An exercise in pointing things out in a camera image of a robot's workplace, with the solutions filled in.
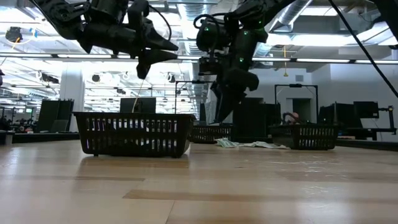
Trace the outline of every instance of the computer monitor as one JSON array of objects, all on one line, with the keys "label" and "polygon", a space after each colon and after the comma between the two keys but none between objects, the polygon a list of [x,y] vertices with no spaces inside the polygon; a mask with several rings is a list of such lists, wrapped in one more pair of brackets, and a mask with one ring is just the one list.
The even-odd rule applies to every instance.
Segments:
[{"label": "computer monitor", "polygon": [[372,101],[354,102],[354,111],[359,118],[379,118],[379,104]]},{"label": "computer monitor", "polygon": [[319,109],[318,122],[320,124],[333,124],[335,119],[335,105],[321,106]]},{"label": "computer monitor", "polygon": [[361,119],[355,114],[354,105],[336,103],[337,124],[344,128],[362,128]]},{"label": "computer monitor", "polygon": [[[121,98],[120,113],[132,113],[135,98]],[[156,113],[156,98],[138,98],[135,113]]]}]

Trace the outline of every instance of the fluorescent light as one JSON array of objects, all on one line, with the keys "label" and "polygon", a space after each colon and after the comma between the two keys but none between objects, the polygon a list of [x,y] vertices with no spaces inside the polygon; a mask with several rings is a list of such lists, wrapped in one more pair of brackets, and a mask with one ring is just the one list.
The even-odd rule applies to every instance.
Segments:
[{"label": "fluorescent light", "polygon": [[178,56],[177,59],[179,60],[199,60],[201,56]]},{"label": "fluorescent light", "polygon": [[58,54],[60,58],[111,58],[111,55]]},{"label": "fluorescent light", "polygon": [[256,57],[253,62],[289,62],[290,58]]},{"label": "fluorescent light", "polygon": [[42,58],[51,57],[50,54],[20,54],[20,53],[0,53],[0,57],[28,57],[28,58]]},{"label": "fluorescent light", "polygon": [[348,59],[317,59],[317,58],[298,58],[297,62],[316,62],[316,63],[348,63]]},{"label": "fluorescent light", "polygon": [[381,65],[398,65],[397,60],[375,60],[374,62]]},{"label": "fluorescent light", "polygon": [[120,59],[131,59],[130,55],[118,55]]},{"label": "fluorescent light", "polygon": [[[374,61],[376,64],[379,65],[398,65],[398,60],[375,60]],[[357,60],[355,63],[359,64],[370,64],[371,61],[369,60]]]}]

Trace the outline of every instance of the person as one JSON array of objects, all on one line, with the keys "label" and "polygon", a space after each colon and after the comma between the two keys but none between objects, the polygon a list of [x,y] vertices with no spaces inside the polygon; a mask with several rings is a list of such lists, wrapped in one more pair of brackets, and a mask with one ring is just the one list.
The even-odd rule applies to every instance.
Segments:
[{"label": "person", "polygon": [[9,125],[9,123],[7,121],[7,117],[6,116],[2,116],[0,118],[0,130],[9,131],[10,129],[11,128],[10,128],[10,125]]}]

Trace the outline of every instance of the white cloth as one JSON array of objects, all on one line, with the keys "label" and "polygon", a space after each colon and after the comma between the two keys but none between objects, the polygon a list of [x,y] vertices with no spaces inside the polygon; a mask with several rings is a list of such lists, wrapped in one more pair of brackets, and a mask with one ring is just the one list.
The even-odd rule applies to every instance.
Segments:
[{"label": "white cloth", "polygon": [[290,149],[289,147],[286,146],[277,146],[275,144],[269,144],[266,142],[260,142],[260,141],[256,141],[253,143],[238,143],[238,142],[231,142],[230,140],[228,140],[227,138],[223,138],[223,139],[216,139],[217,146],[221,146],[224,148],[231,148],[231,147],[264,147],[267,149]]}]

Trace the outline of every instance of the white pillar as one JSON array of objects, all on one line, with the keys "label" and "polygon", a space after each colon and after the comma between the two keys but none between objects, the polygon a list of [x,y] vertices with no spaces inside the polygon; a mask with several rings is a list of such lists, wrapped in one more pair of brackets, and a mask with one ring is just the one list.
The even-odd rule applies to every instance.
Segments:
[{"label": "white pillar", "polygon": [[[73,111],[85,110],[85,79],[80,63],[64,62],[65,67],[61,76],[60,99],[74,100]],[[72,116],[69,130],[78,131],[76,118]]]}]

